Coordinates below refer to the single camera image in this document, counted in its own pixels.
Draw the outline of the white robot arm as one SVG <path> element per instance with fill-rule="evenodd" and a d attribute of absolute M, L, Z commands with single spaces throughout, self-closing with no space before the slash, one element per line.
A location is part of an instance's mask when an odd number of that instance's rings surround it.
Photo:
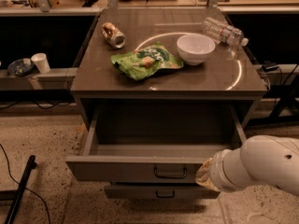
<path fill-rule="evenodd" d="M 252 136 L 242 147 L 208 158 L 196 172 L 195 182 L 218 192 L 268 185 L 299 196 L 299 140 Z"/>

